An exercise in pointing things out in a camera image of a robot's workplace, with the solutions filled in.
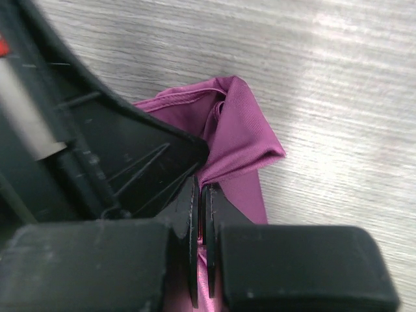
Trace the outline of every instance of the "magenta garment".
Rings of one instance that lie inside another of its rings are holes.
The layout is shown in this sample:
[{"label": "magenta garment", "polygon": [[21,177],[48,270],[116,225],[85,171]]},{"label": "magenta garment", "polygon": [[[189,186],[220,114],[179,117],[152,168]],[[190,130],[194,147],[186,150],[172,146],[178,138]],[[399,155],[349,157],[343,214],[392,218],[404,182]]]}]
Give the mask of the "magenta garment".
[{"label": "magenta garment", "polygon": [[[200,187],[218,182],[227,199],[252,222],[267,223],[257,169],[283,158],[285,152],[242,79],[219,77],[170,88],[135,106],[206,140],[210,154],[197,174]],[[203,246],[198,255],[199,309],[195,312],[214,312]]]}]

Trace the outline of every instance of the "purple cloth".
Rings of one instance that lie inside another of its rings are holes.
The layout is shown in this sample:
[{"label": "purple cloth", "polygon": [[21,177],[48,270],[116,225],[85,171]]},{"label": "purple cloth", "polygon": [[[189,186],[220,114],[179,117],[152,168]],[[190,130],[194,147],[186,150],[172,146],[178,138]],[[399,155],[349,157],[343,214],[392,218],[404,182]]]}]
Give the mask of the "purple cloth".
[{"label": "purple cloth", "polygon": [[[227,199],[252,222],[267,223],[257,169],[283,158],[285,152],[242,79],[219,77],[170,88],[135,105],[206,140],[210,154],[205,166],[197,173],[200,187],[218,182]],[[214,312],[215,302],[208,297],[205,256],[205,250],[200,246],[200,308],[196,311]]]}]

